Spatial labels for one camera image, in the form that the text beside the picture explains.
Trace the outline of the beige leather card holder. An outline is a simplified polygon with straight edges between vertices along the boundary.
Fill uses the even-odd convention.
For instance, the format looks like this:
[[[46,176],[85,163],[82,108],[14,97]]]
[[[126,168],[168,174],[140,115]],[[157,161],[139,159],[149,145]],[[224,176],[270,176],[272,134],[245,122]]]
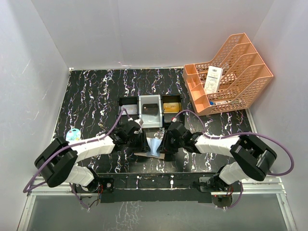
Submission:
[[[150,151],[146,152],[134,152],[135,155],[137,156],[143,156],[143,157],[153,157],[157,159],[164,159],[165,154],[164,153],[159,153],[157,151],[158,147],[162,143],[162,139],[157,139],[157,138],[147,138],[146,144],[149,145]]]

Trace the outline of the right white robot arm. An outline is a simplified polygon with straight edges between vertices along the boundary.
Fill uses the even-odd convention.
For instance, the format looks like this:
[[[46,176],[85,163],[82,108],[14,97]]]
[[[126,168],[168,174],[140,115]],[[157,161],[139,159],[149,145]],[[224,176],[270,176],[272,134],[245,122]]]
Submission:
[[[222,166],[210,179],[194,182],[194,187],[199,191],[222,191],[243,179],[263,181],[277,158],[277,154],[255,135],[207,138],[201,132],[191,133],[180,122],[173,122],[164,132],[156,151],[175,154],[179,148],[196,154],[221,154],[235,160],[232,164]]]

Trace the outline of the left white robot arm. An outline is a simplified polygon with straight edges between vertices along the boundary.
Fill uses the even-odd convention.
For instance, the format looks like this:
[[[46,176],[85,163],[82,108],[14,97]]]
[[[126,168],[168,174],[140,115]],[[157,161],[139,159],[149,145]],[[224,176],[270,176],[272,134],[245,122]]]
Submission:
[[[101,138],[77,142],[66,141],[63,137],[56,138],[35,160],[34,165],[51,188],[67,182],[94,191],[100,177],[90,167],[77,166],[76,163],[97,155],[117,152],[123,146],[137,152],[150,151],[145,132],[141,131],[142,125],[142,119],[129,119]]]

